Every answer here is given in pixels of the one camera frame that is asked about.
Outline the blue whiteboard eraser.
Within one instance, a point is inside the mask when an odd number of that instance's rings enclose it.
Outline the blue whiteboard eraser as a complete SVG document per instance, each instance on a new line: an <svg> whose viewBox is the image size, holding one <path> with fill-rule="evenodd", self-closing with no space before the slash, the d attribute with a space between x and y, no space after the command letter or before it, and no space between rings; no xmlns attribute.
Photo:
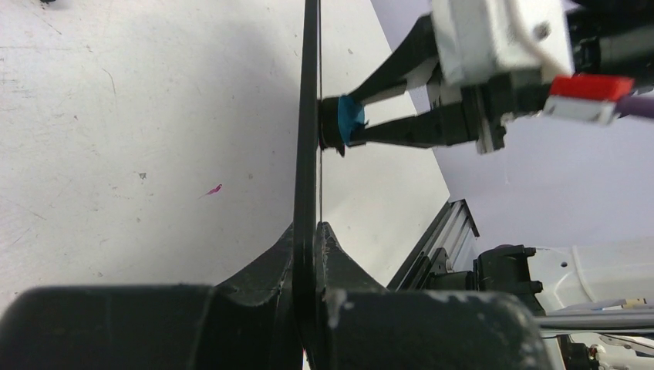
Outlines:
<svg viewBox="0 0 654 370"><path fill-rule="evenodd" d="M319 103L319 147L345 156L351 135L366 126L364 106L351 96L332 96Z"/></svg>

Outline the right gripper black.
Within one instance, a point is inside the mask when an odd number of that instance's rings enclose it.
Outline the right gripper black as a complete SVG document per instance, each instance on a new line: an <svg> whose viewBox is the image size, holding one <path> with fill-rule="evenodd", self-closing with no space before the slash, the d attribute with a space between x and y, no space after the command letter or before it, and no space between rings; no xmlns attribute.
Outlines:
<svg viewBox="0 0 654 370"><path fill-rule="evenodd" d="M428 149L474 142L479 154L493 153L505 147L506 125L542 111L551 88L536 69L502 72L475 86L448 86L440 72L433 74L438 62L432 17L425 14L349 96L368 105L427 84L432 110L356 129L349 145L383 143Z"/></svg>

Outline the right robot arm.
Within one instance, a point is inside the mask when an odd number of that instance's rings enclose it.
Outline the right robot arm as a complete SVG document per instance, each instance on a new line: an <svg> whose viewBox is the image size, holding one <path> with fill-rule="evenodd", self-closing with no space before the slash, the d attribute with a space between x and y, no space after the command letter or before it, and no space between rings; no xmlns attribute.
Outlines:
<svg viewBox="0 0 654 370"><path fill-rule="evenodd" d="M522 117L593 128L651 119L653 3L433 1L391 56L350 93L336 136L367 143L506 153ZM391 290L499 291L546 322L557 369L653 367L653 241L586 246L501 244L457 268L479 234L470 198L446 204L389 283Z"/></svg>

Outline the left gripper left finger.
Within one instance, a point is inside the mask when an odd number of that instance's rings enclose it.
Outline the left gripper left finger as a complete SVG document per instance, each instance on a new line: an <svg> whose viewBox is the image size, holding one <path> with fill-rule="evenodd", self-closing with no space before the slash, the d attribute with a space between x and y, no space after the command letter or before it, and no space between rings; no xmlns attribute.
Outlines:
<svg viewBox="0 0 654 370"><path fill-rule="evenodd" d="M292 229L216 285L58 286L1 319L3 369L300 369Z"/></svg>

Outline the small whiteboard black frame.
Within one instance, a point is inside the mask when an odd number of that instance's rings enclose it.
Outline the small whiteboard black frame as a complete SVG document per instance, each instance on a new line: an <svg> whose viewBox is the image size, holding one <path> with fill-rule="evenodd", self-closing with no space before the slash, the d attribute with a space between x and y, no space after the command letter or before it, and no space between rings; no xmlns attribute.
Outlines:
<svg viewBox="0 0 654 370"><path fill-rule="evenodd" d="M321 335L317 325L317 273L314 252L320 7L320 1L305 2L293 213L293 305L302 347L312 369L320 369L323 365Z"/></svg>

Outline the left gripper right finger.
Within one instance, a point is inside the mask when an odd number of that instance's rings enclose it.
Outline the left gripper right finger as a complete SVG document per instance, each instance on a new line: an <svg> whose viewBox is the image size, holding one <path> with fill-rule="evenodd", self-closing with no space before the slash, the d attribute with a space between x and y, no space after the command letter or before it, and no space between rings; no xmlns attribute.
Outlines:
<svg viewBox="0 0 654 370"><path fill-rule="evenodd" d="M530 311L514 296L389 291L320 223L318 369L550 369Z"/></svg>

